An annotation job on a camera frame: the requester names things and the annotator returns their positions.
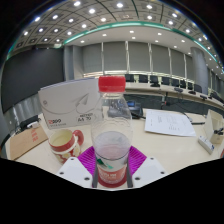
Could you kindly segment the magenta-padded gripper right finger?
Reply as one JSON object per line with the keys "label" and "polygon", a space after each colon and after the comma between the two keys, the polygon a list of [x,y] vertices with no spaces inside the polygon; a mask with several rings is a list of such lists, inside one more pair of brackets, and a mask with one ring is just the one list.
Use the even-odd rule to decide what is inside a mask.
{"label": "magenta-padded gripper right finger", "polygon": [[128,157],[127,186],[140,188],[167,175],[167,171],[155,157],[147,157],[131,147]]}

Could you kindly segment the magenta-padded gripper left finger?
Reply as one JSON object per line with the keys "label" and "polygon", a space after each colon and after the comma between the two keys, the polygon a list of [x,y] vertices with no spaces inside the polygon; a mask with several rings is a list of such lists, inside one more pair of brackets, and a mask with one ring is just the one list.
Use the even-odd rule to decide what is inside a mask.
{"label": "magenta-padded gripper left finger", "polygon": [[89,147],[78,157],[70,157],[56,175],[84,188],[96,188],[98,173],[94,148]]}

